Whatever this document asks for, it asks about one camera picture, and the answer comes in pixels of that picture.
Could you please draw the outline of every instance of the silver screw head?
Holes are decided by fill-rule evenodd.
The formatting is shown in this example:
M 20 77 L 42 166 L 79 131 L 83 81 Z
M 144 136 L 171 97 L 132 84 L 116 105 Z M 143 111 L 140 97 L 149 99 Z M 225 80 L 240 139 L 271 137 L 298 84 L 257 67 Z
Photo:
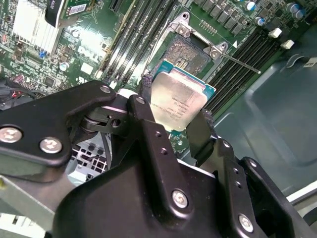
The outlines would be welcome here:
M 223 144 L 225 147 L 230 148 L 230 144 L 228 142 L 226 142 L 225 140 L 223 141 Z
M 245 215 L 241 214 L 239 215 L 239 222 L 243 229 L 245 229 L 247 232 L 253 232 L 253 225 L 249 218 L 247 218 Z
M 102 86 L 100 87 L 101 91 L 103 91 L 104 93 L 110 93 L 110 89 L 107 86 Z
M 179 191 L 179 190 L 174 190 L 172 193 L 172 198 L 175 204 L 180 207 L 180 208 L 185 208 L 188 205 L 188 200 L 186 195 Z
M 137 98 L 137 101 L 138 101 L 139 103 L 141 103 L 141 104 L 145 104 L 144 99 L 141 98 L 141 97 L 138 97 L 138 98 Z
M 0 141 L 14 143 L 22 138 L 22 132 L 14 127 L 3 127 L 0 129 Z
M 253 167 L 256 167 L 257 164 L 253 161 L 253 160 L 250 160 L 250 164 L 253 166 Z
M 61 142 L 54 137 L 46 137 L 40 142 L 40 149 L 48 154 L 56 154 L 63 148 Z

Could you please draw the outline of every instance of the hole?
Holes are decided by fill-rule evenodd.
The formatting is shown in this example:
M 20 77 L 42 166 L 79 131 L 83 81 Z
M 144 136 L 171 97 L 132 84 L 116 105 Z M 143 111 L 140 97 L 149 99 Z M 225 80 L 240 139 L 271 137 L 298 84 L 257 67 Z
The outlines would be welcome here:
M 161 148 L 160 153 L 164 154 L 164 155 L 167 155 L 167 150 L 165 148 Z
M 238 181 L 236 181 L 236 186 L 237 186 L 238 188 L 242 188 L 241 183 L 239 183 Z
M 113 119 L 113 120 L 111 121 L 111 126 L 112 126 L 113 128 L 119 127 L 120 124 L 121 124 L 121 121 L 120 121 L 119 119 Z

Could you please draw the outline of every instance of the black cable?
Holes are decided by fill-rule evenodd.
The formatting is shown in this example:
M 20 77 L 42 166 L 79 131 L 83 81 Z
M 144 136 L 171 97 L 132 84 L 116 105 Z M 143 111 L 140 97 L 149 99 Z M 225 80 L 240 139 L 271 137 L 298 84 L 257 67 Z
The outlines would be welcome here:
M 106 161 L 107 161 L 107 170 L 110 170 L 111 167 L 111 154 L 110 154 L 110 148 L 109 144 L 106 138 L 106 134 L 103 132 L 100 132 L 101 138 L 103 140 L 104 148 L 105 148 L 105 154 L 106 154 Z

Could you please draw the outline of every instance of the heatsink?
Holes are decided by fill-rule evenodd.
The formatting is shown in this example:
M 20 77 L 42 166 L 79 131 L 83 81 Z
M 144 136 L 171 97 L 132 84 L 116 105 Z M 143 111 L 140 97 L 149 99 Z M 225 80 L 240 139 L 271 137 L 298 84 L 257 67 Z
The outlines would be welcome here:
M 13 35 L 19 41 L 51 54 L 59 29 L 45 21 L 45 10 L 27 0 L 19 0 L 13 26 Z

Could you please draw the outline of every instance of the capacitor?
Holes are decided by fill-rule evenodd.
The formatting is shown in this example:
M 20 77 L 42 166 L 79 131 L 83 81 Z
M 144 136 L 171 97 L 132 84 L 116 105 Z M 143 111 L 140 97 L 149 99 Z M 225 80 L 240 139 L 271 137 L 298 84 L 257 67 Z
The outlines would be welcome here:
M 290 13 L 295 13 L 299 10 L 299 5 L 294 2 L 291 2 L 286 5 L 286 10 Z
M 252 11 L 256 8 L 256 4 L 253 1 L 248 1 L 244 4 L 244 9 L 246 11 Z
M 75 38 L 79 38 L 80 32 L 79 32 L 78 30 L 73 30 L 73 31 L 71 32 L 71 35 L 72 35 L 73 37 L 75 37 Z
M 255 22 L 258 26 L 263 26 L 265 23 L 265 20 L 262 17 L 256 17 Z
M 296 19 L 302 19 L 304 17 L 305 10 L 301 9 L 295 13 L 292 14 L 292 16 Z
M 69 63 L 67 62 L 63 62 L 63 63 L 60 63 L 59 65 L 59 69 L 63 72 L 65 72 L 66 70 L 68 70 L 69 68 Z

